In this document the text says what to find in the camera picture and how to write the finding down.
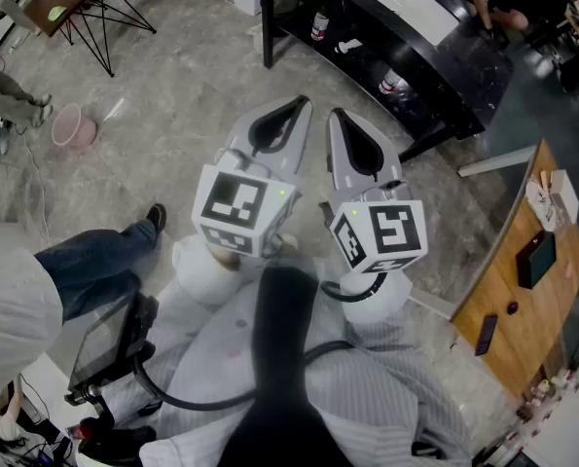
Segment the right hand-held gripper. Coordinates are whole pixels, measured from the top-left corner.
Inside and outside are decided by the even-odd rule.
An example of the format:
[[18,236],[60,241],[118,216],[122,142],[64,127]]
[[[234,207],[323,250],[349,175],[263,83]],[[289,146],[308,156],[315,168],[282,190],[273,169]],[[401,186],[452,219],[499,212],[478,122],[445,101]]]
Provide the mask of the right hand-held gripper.
[[335,108],[327,122],[336,189],[319,204],[348,271],[403,269],[428,253],[423,202],[402,177],[391,140],[365,118]]

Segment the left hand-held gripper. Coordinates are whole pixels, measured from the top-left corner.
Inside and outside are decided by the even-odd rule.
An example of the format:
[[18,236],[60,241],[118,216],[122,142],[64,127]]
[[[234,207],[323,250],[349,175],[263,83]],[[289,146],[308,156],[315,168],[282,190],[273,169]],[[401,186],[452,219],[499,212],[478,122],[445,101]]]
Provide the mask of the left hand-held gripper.
[[227,140],[231,149],[206,164],[199,179],[192,221],[207,244],[252,258],[279,253],[280,227],[300,196],[285,181],[300,168],[312,112],[309,98],[295,95],[235,121]]

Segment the person's left forearm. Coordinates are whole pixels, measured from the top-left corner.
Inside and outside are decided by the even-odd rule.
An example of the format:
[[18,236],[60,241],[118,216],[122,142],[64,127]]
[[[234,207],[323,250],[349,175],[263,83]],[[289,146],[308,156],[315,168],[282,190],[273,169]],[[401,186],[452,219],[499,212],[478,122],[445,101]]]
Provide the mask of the person's left forearm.
[[222,306],[255,276],[238,254],[209,248],[198,234],[173,244],[171,262],[174,274],[164,300],[174,305]]

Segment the person's right forearm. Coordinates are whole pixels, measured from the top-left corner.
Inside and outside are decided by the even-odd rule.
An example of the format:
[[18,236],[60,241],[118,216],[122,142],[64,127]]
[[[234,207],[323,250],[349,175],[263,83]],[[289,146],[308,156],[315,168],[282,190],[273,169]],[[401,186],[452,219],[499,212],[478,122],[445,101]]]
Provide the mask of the person's right forearm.
[[359,296],[358,302],[342,302],[344,316],[352,324],[382,322],[399,311],[413,284],[400,270],[387,273],[348,273],[341,278],[341,292]]

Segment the white bottle red label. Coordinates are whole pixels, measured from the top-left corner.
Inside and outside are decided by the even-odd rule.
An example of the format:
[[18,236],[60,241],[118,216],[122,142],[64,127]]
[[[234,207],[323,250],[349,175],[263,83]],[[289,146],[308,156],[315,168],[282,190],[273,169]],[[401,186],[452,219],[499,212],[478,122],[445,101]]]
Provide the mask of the white bottle red label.
[[316,13],[310,31],[310,37],[313,41],[322,41],[325,37],[329,25],[329,19],[321,13]]
[[395,90],[402,90],[408,86],[407,82],[399,76],[393,69],[389,69],[379,83],[379,91],[384,95],[389,95]]

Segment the black marble table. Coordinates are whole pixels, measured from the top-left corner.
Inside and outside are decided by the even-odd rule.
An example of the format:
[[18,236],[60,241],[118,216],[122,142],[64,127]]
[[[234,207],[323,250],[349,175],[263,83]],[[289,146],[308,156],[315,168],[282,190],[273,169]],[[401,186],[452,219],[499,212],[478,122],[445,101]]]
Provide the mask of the black marble table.
[[[378,0],[261,0],[264,64],[274,64],[273,41],[284,34],[311,47],[368,93],[413,138],[402,161],[409,161],[451,139],[484,132],[513,73],[513,64],[479,28],[463,6],[436,0],[458,20],[458,27],[433,46]],[[313,18],[329,19],[322,41],[310,37]],[[340,42],[363,46],[336,56]],[[408,84],[389,95],[379,83],[393,69]]]

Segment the white metal bar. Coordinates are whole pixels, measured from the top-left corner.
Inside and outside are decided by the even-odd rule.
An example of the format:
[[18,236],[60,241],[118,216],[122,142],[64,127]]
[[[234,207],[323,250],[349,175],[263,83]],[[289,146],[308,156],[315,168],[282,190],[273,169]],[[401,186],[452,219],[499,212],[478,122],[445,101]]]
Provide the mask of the white metal bar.
[[497,157],[466,164],[458,169],[457,174],[460,177],[465,178],[505,167],[527,163],[534,157],[536,149],[536,146],[529,146]]

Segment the round white fan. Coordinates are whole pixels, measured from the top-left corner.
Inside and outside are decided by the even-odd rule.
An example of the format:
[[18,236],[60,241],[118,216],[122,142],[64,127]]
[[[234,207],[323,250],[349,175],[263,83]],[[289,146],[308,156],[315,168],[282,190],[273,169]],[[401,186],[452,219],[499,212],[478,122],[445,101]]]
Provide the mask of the round white fan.
[[542,228],[552,233],[557,228],[558,212],[550,195],[535,177],[530,177],[525,185],[527,202]]

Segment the curved wooden desk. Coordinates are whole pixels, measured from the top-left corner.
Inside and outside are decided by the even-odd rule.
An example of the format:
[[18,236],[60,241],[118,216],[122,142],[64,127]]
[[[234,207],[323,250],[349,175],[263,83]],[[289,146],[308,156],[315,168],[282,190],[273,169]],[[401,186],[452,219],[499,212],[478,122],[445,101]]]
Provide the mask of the curved wooden desk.
[[505,224],[452,316],[516,400],[547,368],[579,292],[579,227],[548,210],[543,186],[558,171],[548,143],[534,145],[526,162]]

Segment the black flat box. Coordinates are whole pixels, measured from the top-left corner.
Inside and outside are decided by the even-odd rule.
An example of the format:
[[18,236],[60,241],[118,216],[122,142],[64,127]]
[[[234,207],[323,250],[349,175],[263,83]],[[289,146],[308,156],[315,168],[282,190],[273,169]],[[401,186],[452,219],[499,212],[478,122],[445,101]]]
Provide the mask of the black flat box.
[[531,290],[557,260],[553,233],[539,232],[517,255],[518,285]]

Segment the pink basket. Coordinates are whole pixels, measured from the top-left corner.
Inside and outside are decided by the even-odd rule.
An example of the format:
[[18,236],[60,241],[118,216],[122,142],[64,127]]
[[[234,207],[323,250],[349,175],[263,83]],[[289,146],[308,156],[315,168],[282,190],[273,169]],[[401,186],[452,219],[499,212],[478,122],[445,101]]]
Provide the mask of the pink basket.
[[54,119],[52,141],[58,147],[83,150],[93,143],[96,135],[95,121],[78,104],[67,104]]

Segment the white cardboard box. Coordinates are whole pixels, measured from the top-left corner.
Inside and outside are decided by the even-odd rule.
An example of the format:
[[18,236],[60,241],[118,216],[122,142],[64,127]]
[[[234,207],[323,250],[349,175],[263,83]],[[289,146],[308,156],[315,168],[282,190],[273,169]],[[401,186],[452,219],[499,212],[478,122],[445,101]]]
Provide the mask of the white cardboard box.
[[557,169],[551,173],[550,196],[563,222],[567,225],[575,225],[579,211],[579,199],[565,170]]

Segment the black phone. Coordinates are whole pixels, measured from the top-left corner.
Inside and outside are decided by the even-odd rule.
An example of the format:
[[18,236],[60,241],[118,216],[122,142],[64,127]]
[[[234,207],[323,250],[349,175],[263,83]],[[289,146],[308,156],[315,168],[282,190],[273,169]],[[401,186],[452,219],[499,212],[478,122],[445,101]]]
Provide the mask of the black phone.
[[475,346],[475,355],[482,356],[488,353],[492,337],[498,320],[497,314],[486,315],[481,327],[480,335]]

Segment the person's striped grey shirt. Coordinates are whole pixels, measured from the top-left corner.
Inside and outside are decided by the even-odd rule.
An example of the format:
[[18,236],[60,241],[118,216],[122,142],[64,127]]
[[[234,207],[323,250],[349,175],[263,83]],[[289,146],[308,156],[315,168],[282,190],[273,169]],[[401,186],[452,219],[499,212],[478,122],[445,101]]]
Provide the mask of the person's striped grey shirt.
[[[149,372],[172,396],[203,403],[237,396],[255,381],[255,297],[248,281],[224,305],[174,305],[161,295],[150,338]],[[470,467],[461,414],[416,349],[397,311],[352,324],[317,299],[306,349],[347,341],[308,364],[296,390],[216,413],[163,406],[158,438],[140,452],[143,467]]]

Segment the black tablet screen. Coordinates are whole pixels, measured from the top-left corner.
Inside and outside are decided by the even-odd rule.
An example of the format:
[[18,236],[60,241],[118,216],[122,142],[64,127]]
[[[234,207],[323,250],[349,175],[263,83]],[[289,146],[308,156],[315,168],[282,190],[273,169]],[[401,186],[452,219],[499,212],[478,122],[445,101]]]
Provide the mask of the black tablet screen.
[[84,336],[70,376],[68,390],[80,393],[102,387],[132,373],[134,360],[144,363],[155,353],[148,340],[159,302],[137,292],[113,305]]

